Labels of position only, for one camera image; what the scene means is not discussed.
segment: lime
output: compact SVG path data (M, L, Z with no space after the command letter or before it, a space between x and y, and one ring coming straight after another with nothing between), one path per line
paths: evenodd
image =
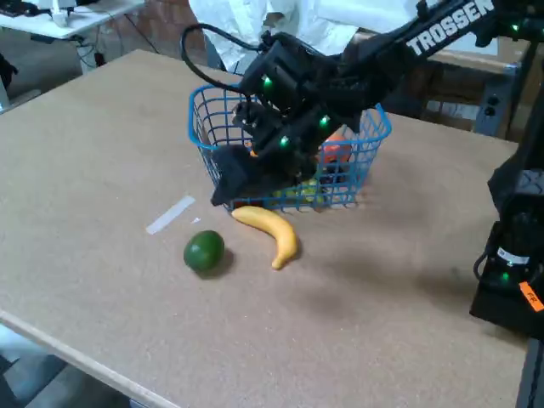
M224 255L224 241L215 231L193 236L184 249L184 261L196 273L207 272L219 264Z

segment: blue wire basket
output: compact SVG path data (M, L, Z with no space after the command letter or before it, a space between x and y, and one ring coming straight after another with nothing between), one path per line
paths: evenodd
M222 145L244 144L251 149L252 136L232 124L233 110L243 95L214 86L198 88L189 101L189 138L198 147L207 171L217 186L219 171L212 151ZM382 141L391 133L391 122L380 105L363 112L360 131L341 127L335 141L326 141L316 157L315 176L300 185L264 197L240 198L226 205L233 210L245 205L285 210L347 206L365 182Z

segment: yellow banana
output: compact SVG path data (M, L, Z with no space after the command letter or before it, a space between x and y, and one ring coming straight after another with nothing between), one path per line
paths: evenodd
M272 268L281 269L289 259L297 254L298 242L292 225L275 212L261 207L240 207L232 216L245 225L268 232L276 239L277 253Z

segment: black cable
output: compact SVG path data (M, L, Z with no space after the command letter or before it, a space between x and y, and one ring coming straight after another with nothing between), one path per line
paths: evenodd
M94 46L93 48L96 50L96 52L99 52L99 41L100 41L100 26L98 25L96 27L96 37L94 38Z
M76 48L85 48L85 47L88 47L88 45L85 45L85 44L79 44L78 46L76 46ZM88 57L90 54L92 54L94 51L96 51L96 45L92 44L91 46L91 50L86 53L85 55L79 55L80 58L86 58Z
M87 57L88 55L90 55L97 48L97 45L99 43L99 35L100 35L100 27L97 27L96 37L94 39L94 42L91 43L91 44L84 44L83 42L85 41L85 38L83 38L81 36L70 37L70 38L66 39L65 41L67 41L68 43L77 43L76 48L78 48L78 47L91 47L91 50L88 53L86 53L85 55L83 55L83 57Z
M476 262L474 263L473 272L474 272L474 276L476 276L476 279L478 281L482 280L482 275L479 273L479 266L482 264L482 262L484 262L484 259L486 258L487 258L487 252L484 252L479 256L478 259L476 259Z
M226 38L227 40L233 42L236 45L239 45L242 48L249 49L249 50L256 51L256 52L258 52L258 51L260 51L262 49L261 46L251 45L251 44L248 44L247 42L243 42L242 40L240 40L240 39L238 39L238 38L236 38L234 36L231 36L228 32L223 31L223 30L221 30L221 29L219 29L217 27L214 27L213 25L209 25L209 24L190 25L189 27L187 27L184 30L183 34L181 35L181 59L185 62L185 64L187 64L187 66L189 67L189 69L191 71L193 71L199 78L201 78L204 81L212 84L214 87L221 88L221 89L223 89L225 91L236 92L237 94L243 94L243 95L246 96L247 102L251 102L251 95L244 93L238 87L228 85L226 83L223 83L223 82L220 82L220 81L217 81L217 80L211 78L210 76L208 76L204 72L202 72L202 70L200 68L198 68L195 64L193 64L193 62L189 58L189 55L187 54L187 49L185 47L185 41L187 40L187 36L191 32L196 31L196 30L209 30L209 31L215 32L216 34L220 35L221 37Z
M89 52L89 53L87 53L87 54L85 54L85 55L83 55L83 56L81 56L80 54L78 54L77 56L79 57L79 60L80 60L83 64L85 64L86 66L88 66L88 67L91 68L91 69L95 69L95 68L98 68L96 65L90 65L85 59L83 59L83 58L87 57L88 55L90 55L92 52L93 52L93 51L91 51L91 52Z
M539 341L538 349L536 350L535 369L533 370L533 381L530 384L529 401L527 408L535 408L536 391L541 376L542 360L544 358L544 344Z
M153 45L153 42L151 42L151 40L148 37L145 36L145 34L134 24L134 22L132 20L130 20L130 17L128 17L127 14L125 14L125 18L132 25L132 27L134 27L134 30L136 30L136 32L145 40L145 42L148 43L151 48L153 48L153 51L155 51L157 54L161 55L161 53L159 53L159 50L156 49L155 45Z
M313 55L314 57L320 58L321 60L328 62L330 65L338 66L342 64L341 61L335 58L335 56L324 55L322 52L318 51L311 45L307 44L304 41L299 40L298 38L296 38L295 36L287 32L283 32L283 31L278 32L277 34L274 34L272 38L273 39L283 38L284 42L287 42L290 45L302 47L306 50L308 54Z

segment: toy fruit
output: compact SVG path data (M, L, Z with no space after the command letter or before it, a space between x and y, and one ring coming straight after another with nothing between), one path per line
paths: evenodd
M332 161L323 169L323 175L320 177L320 183L323 185L346 183L348 180L349 164L340 167Z
M215 231L202 231L193 236L184 249L184 261L197 274L213 269L224 255L224 241Z
M261 207L236 208L232 216L245 225L269 233L276 239L277 254L272 268L281 269L298 250L297 236L292 225L275 212Z
M303 181L300 184L300 189L278 190L272 193L272 196L278 199L285 198L287 202L296 201L300 197L306 202L314 202L315 200L318 205L323 205L325 199L321 193L319 182L317 179L311 178L310 180Z
M322 145L322 162L329 164L332 162L346 163L351 157L351 143L343 137L342 130L337 130Z

